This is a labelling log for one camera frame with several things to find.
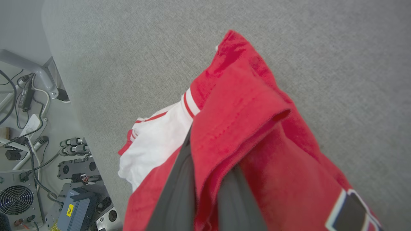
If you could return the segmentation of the grey case with fan grille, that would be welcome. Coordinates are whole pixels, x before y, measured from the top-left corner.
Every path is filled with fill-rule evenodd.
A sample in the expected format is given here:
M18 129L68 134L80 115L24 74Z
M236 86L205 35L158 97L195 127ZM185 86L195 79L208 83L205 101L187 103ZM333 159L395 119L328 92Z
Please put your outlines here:
M0 231L38 231L44 225L36 187L29 170L0 171Z

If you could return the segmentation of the black perforated device plate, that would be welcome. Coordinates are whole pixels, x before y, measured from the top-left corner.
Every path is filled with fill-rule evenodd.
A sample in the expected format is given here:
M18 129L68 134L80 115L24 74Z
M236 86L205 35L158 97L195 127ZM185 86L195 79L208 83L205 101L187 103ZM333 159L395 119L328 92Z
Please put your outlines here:
M62 161L58 164L58 179L71 179L78 181L84 176L97 177L100 172L93 156L87 155L81 159Z

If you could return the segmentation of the grey metal frame leg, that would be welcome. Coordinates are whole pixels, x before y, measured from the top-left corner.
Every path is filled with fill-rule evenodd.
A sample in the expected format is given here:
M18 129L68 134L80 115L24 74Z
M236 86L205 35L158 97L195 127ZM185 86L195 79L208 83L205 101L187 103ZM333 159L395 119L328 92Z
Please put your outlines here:
M36 74L36 76L43 82L46 92L52 99L57 98L60 101L69 101L66 91L57 87L50 71L46 67L40 66L37 63L5 49L0 49L0 62L4 62L17 68L22 68L23 70Z

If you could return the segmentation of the white power strip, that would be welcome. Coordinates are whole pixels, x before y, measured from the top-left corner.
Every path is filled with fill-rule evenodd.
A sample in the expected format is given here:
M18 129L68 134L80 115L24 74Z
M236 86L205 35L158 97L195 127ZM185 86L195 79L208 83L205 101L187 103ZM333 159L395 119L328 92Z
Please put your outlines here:
M35 133L42 130L42 125L44 125L44 120L38 114L32 114L19 136L31 133L27 137L32 140Z

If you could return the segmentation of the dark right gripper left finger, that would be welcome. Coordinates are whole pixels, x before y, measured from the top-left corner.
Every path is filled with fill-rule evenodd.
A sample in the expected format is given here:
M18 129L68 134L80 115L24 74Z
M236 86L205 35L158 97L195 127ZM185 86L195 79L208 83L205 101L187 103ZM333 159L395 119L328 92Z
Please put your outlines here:
M191 128L176 156L146 231L194 231L196 193Z

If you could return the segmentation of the red white basketball jersey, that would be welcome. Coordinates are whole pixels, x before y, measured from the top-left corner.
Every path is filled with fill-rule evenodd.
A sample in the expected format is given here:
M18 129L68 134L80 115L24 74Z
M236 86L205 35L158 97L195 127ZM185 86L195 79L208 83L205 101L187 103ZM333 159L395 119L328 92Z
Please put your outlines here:
M181 100L138 118L119 151L132 185L123 231L146 231L191 128L194 231L219 231L218 192L239 165L268 231L383 231L342 171L321 151L254 47L230 30Z

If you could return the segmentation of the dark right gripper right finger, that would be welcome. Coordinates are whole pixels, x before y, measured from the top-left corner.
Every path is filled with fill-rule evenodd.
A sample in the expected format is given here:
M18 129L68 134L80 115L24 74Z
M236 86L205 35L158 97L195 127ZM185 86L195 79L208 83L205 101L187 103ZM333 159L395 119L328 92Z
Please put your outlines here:
M218 192L219 231L268 231L258 203L240 168L223 178Z

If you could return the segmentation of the black power adapter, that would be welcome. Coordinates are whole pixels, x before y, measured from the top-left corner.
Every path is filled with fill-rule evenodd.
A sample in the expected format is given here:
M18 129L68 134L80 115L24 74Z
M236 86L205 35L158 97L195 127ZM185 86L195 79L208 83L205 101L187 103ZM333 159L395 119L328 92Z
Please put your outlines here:
M18 108L24 112L28 112L34 97L35 90L31 88L24 88L19 99Z

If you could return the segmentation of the silver metal box round holes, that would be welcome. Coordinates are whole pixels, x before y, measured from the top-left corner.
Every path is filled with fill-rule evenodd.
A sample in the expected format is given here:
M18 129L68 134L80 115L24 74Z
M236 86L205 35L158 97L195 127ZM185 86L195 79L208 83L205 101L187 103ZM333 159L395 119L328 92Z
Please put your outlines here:
M122 221L109 196L97 205L95 215L97 219L91 225L90 231L122 231Z

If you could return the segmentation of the grey cylindrical motor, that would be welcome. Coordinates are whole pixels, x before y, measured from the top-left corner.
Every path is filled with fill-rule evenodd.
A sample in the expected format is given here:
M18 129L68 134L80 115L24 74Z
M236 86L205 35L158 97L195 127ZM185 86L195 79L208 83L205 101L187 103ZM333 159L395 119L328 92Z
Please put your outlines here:
M63 148L68 146L77 146L80 144L87 144L85 138L74 137L60 142L60 146Z
M79 144L76 146L67 146L59 150L60 156L84 156L91 154L90 148L87 144Z

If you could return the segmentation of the blue-grey box yellow label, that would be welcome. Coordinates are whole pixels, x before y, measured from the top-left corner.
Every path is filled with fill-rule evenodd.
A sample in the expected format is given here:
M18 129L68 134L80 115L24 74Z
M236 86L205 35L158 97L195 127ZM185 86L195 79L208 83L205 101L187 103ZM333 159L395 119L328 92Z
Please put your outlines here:
M68 190L57 228L60 231L87 231L96 206L97 195L94 192L81 187Z

